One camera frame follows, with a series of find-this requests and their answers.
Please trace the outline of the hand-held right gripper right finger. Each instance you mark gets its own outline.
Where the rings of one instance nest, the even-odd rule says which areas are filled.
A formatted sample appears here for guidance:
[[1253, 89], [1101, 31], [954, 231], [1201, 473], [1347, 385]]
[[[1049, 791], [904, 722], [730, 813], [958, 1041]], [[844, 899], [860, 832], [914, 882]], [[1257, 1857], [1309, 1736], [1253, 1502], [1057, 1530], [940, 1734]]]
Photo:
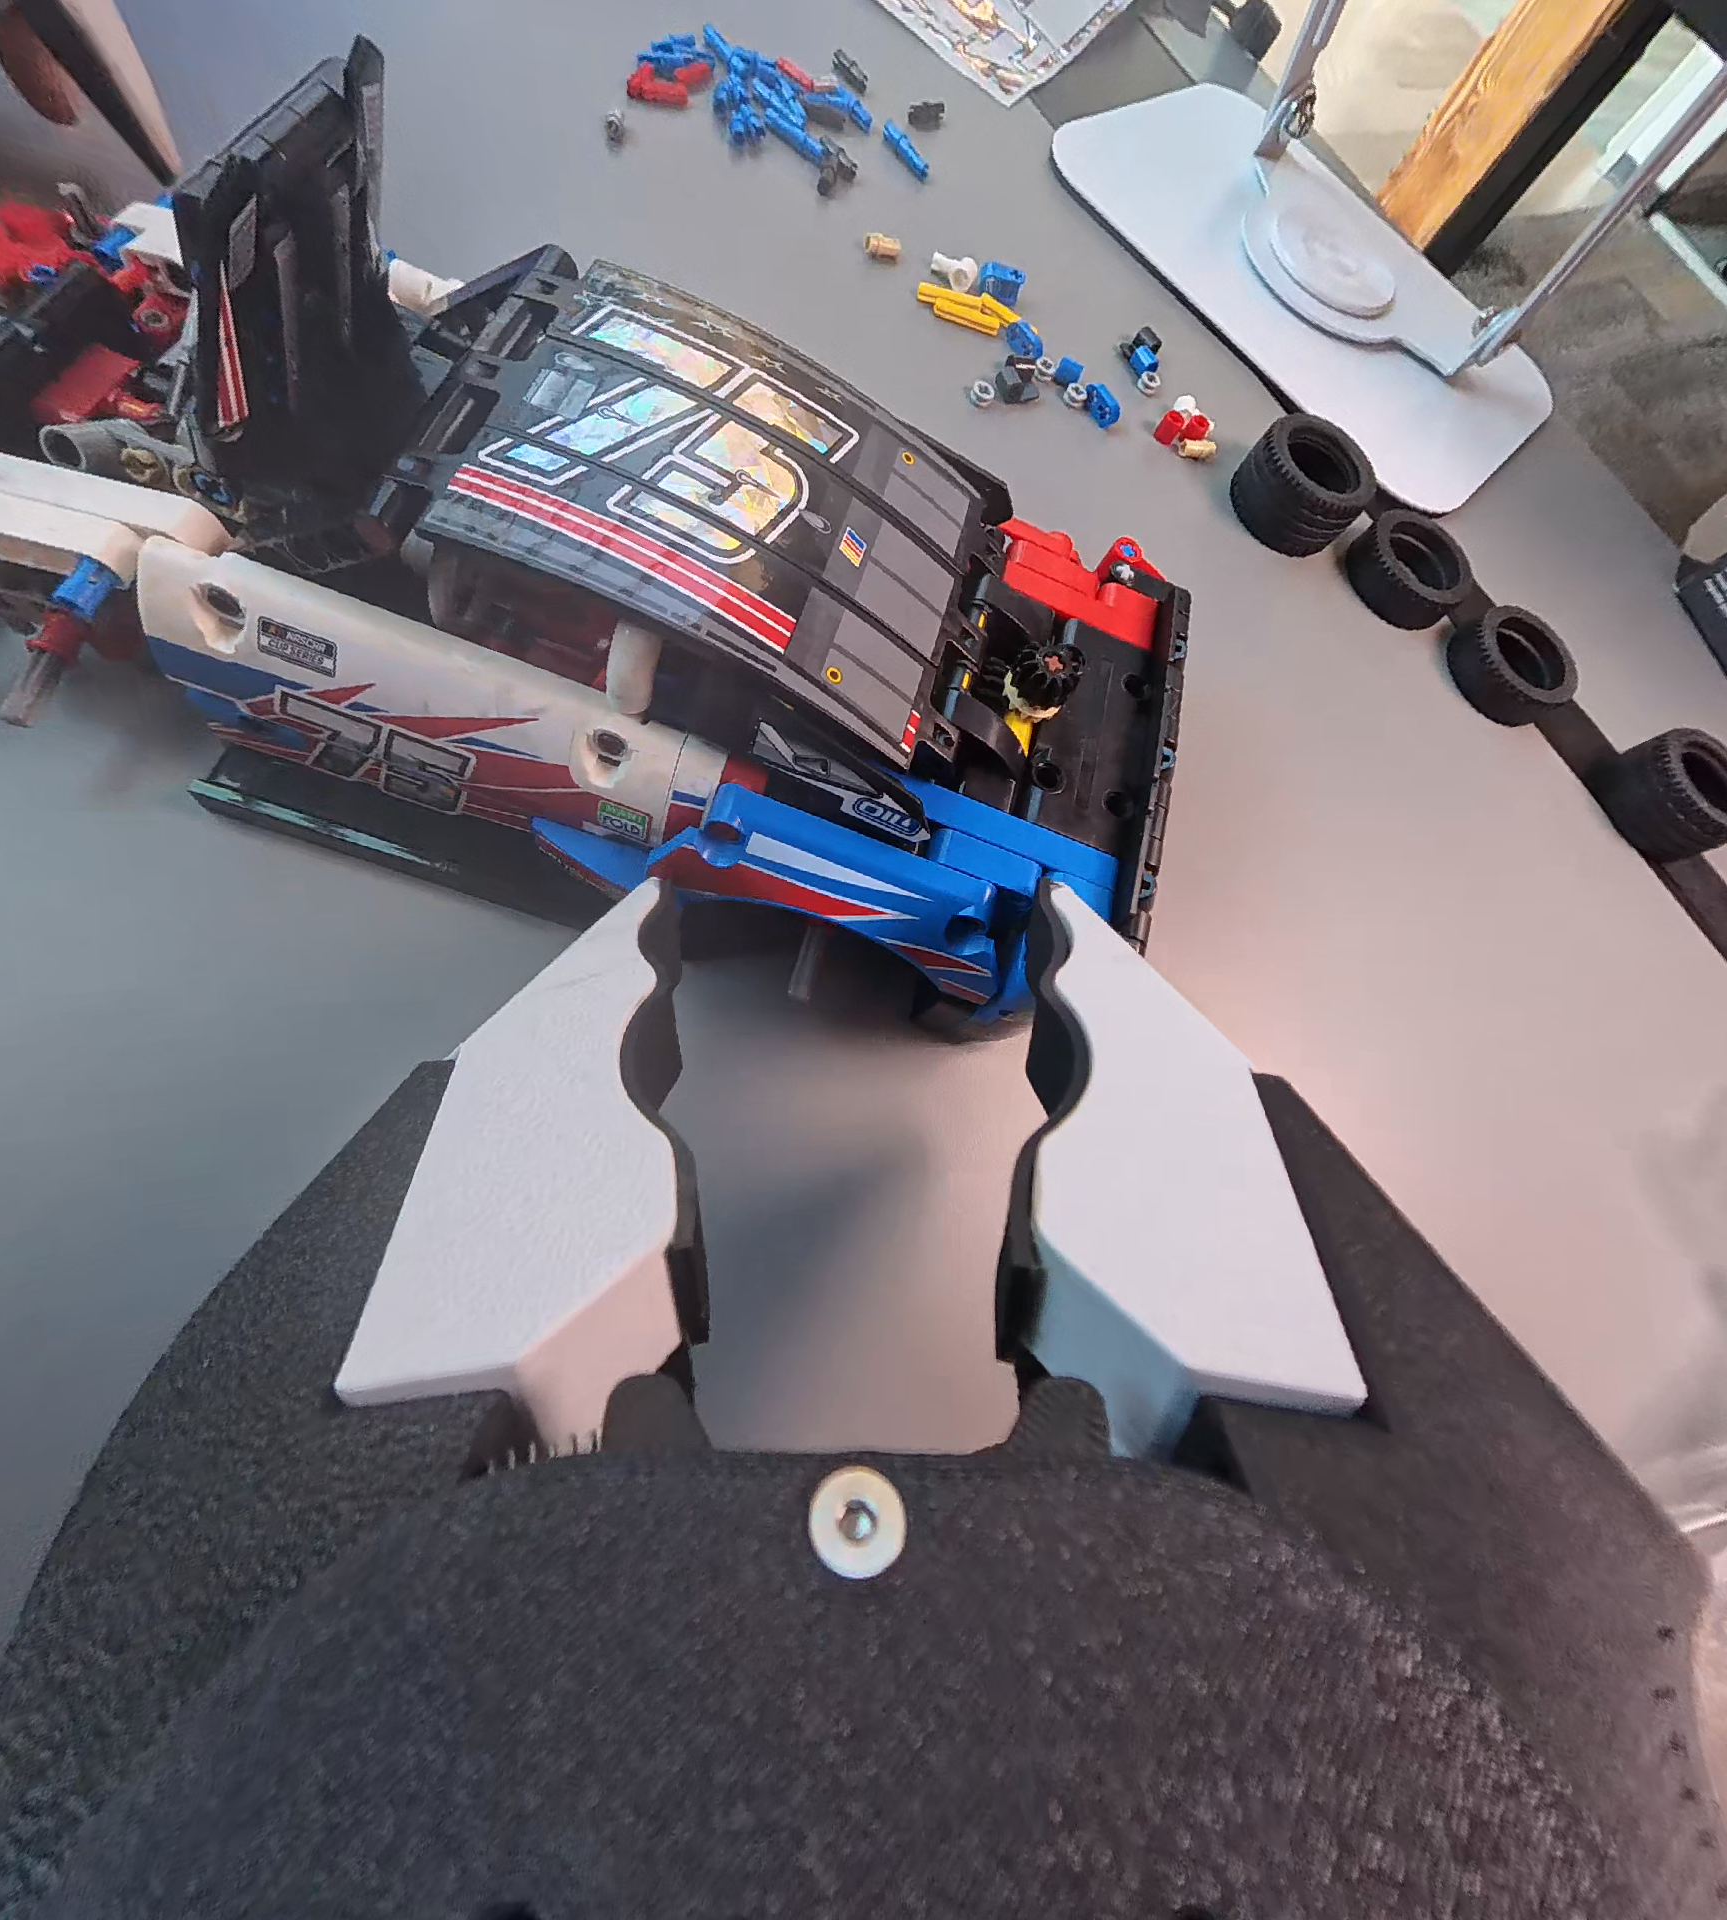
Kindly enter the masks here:
[[1367, 1401], [1247, 1056], [1063, 880], [1026, 939], [1024, 1143], [1002, 1354], [1095, 1391], [1119, 1458], [1169, 1460], [1203, 1401]]

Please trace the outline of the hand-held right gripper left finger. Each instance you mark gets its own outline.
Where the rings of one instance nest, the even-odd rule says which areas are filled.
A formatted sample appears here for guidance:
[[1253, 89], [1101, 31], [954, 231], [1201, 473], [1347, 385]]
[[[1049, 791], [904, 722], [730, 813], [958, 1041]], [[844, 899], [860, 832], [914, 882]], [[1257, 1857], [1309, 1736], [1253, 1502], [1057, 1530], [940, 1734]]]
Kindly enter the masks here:
[[494, 1391], [584, 1452], [620, 1383], [706, 1342], [696, 1168], [662, 1118], [682, 969], [682, 909], [644, 882], [454, 1051], [346, 1406]]

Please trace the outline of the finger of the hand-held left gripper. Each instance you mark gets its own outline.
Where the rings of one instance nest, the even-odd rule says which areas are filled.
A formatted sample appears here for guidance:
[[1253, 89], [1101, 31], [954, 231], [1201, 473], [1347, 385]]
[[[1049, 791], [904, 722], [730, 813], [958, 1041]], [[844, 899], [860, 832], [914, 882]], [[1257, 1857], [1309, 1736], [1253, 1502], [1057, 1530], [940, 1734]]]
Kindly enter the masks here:
[[92, 109], [152, 181], [178, 181], [176, 138], [116, 5], [12, 3], [12, 82], [60, 126]]

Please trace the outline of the brick race car model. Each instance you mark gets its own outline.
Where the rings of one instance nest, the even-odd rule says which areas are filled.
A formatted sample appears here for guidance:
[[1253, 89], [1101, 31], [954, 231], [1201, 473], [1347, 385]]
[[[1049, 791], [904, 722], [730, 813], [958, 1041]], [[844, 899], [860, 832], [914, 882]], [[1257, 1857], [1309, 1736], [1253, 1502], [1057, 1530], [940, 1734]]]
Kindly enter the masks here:
[[384, 140], [358, 36], [154, 203], [0, 204], [2, 719], [148, 660], [212, 814], [540, 914], [774, 909], [954, 1038], [1030, 1012], [1043, 887], [1143, 953], [1187, 590], [680, 286], [410, 266]]

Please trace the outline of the black rubber toy tyre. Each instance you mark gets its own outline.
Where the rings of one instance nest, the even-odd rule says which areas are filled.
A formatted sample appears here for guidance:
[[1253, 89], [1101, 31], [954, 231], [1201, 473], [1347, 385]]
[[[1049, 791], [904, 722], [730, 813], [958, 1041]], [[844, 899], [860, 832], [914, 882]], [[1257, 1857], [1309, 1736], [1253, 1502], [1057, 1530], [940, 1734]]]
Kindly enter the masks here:
[[1369, 456], [1327, 418], [1287, 413], [1249, 449], [1229, 480], [1243, 530], [1289, 560], [1309, 560], [1367, 517], [1379, 495]]
[[1385, 509], [1349, 542], [1343, 572], [1357, 600], [1403, 633], [1437, 629], [1475, 595], [1461, 544], [1421, 513]]
[[1727, 846], [1727, 745], [1691, 728], [1657, 732], [1609, 759], [1595, 801], [1651, 865], [1715, 853]]
[[1577, 692], [1569, 647], [1547, 620], [1515, 604], [1459, 616], [1445, 640], [1445, 666], [1461, 699], [1505, 728], [1539, 725]]

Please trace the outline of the pile of blue brick pins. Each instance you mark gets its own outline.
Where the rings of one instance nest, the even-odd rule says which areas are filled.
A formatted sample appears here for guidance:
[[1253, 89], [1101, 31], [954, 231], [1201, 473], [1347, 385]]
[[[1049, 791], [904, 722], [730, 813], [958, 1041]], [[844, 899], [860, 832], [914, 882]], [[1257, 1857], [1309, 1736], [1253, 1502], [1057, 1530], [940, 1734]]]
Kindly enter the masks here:
[[706, 106], [728, 150], [746, 160], [778, 150], [796, 156], [822, 200], [846, 197], [860, 179], [862, 143], [876, 138], [910, 181], [930, 181], [914, 130], [868, 105], [866, 72], [836, 53], [812, 75], [796, 60], [732, 40], [716, 25], [654, 36], [636, 53], [624, 87], [638, 111]]

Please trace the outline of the printed instruction booklet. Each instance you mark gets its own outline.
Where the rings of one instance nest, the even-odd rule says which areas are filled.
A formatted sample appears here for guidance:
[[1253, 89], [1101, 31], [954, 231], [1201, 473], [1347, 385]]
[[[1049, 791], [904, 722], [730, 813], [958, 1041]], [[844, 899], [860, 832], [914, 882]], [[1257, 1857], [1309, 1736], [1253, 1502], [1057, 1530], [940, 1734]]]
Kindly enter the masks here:
[[1131, 3], [878, 3], [1000, 106], [1057, 78]]

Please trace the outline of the scattered mixed brick pieces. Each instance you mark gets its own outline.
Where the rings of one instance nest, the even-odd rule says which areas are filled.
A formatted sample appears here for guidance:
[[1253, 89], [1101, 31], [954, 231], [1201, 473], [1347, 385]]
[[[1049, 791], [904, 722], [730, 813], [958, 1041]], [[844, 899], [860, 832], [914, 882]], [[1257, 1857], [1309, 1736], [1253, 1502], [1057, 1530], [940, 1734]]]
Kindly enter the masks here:
[[[1020, 313], [1024, 273], [1000, 261], [936, 253], [928, 259], [916, 300], [942, 325], [972, 333], [1000, 349], [996, 372], [972, 382], [978, 408], [1024, 406], [1055, 394], [1099, 430], [1121, 422], [1121, 397], [1101, 375], [1071, 354], [1047, 352], [1042, 330]], [[1189, 394], [1163, 391], [1163, 339], [1139, 327], [1115, 344], [1115, 372], [1127, 393], [1165, 403], [1149, 427], [1151, 439], [1179, 460], [1215, 460], [1213, 421]]]

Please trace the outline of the silver monitor stand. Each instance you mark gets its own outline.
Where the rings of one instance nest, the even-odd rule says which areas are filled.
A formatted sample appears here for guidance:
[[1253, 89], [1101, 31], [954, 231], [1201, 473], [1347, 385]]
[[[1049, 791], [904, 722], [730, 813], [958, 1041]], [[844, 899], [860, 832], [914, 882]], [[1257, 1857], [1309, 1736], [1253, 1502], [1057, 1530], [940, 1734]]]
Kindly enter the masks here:
[[1341, 428], [1397, 500], [1447, 514], [1549, 421], [1519, 337], [1727, 103], [1727, 53], [1515, 305], [1479, 311], [1313, 154], [1313, 78], [1343, 5], [1311, 7], [1275, 94], [1195, 84], [1073, 119], [1067, 191], [1295, 413]]

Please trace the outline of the wooden panel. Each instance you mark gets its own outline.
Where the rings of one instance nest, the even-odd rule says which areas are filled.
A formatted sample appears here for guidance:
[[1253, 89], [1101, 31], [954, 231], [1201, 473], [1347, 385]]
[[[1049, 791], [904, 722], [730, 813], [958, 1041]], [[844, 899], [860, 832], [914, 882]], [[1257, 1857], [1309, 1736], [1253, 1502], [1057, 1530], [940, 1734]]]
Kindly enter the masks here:
[[1671, 21], [1667, 3], [1517, 3], [1377, 191], [1455, 277]]

